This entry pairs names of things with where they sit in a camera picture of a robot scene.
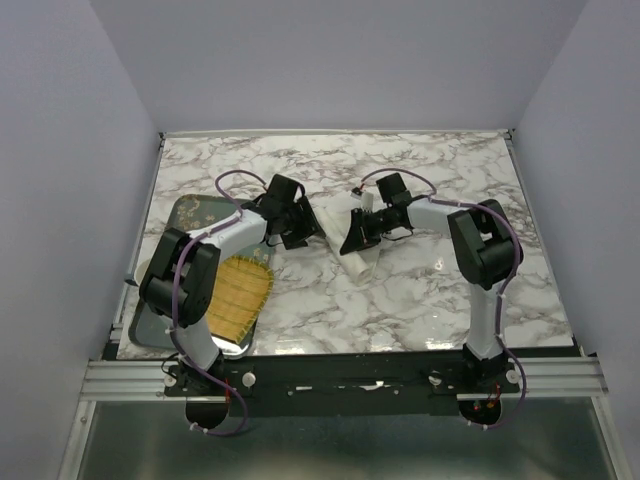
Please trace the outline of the cream cloth napkin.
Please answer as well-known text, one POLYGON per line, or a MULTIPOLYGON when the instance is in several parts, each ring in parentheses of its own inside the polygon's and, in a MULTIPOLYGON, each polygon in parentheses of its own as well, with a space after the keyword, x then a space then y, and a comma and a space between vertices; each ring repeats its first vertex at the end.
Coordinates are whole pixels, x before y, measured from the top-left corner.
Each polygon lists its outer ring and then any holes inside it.
POLYGON ((370 283, 380 256, 380 245, 365 240, 359 232, 363 219, 361 206, 346 194, 313 205, 317 222, 331 252, 351 282, 358 287, 370 283))

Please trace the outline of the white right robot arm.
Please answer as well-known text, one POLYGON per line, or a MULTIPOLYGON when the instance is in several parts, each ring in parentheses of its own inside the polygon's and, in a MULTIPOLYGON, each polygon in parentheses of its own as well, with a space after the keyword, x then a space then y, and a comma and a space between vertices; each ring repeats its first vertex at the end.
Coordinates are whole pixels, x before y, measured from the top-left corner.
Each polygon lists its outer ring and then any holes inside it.
POLYGON ((385 205, 374 211, 364 186, 351 190, 361 206, 350 213, 349 229, 339 254, 347 255, 377 246, 397 228, 421 229, 448 237, 458 269, 470 288, 470 329, 463 345, 466 357, 460 379, 469 390, 480 392, 496 380, 495 365, 505 360, 502 314, 504 293, 517 274, 524 253, 501 204, 442 200, 436 190, 414 196, 399 169, 376 182, 385 205))

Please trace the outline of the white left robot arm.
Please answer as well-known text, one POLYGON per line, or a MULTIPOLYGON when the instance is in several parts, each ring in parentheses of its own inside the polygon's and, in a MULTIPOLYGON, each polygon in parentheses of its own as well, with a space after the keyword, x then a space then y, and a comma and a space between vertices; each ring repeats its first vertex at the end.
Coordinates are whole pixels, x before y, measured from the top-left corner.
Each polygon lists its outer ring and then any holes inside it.
POLYGON ((167 229, 139 286, 148 308, 171 319, 167 334, 181 361, 190 366, 188 384, 201 395, 214 393, 222 380, 215 365, 221 352, 205 320, 219 264, 274 237, 292 250, 324 235, 304 186, 283 175, 274 175, 256 199, 230 202, 234 213, 209 226, 189 232, 167 229))

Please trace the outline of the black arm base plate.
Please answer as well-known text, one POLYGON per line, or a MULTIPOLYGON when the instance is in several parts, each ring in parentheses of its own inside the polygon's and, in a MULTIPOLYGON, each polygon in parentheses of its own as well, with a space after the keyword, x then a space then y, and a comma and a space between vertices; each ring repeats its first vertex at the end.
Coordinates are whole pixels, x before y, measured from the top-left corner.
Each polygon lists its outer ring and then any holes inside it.
POLYGON ((516 394, 506 359, 477 371, 460 350, 247 356, 215 367, 216 385, 190 367, 170 367, 169 398, 231 402, 256 417, 455 415, 460 403, 516 394))

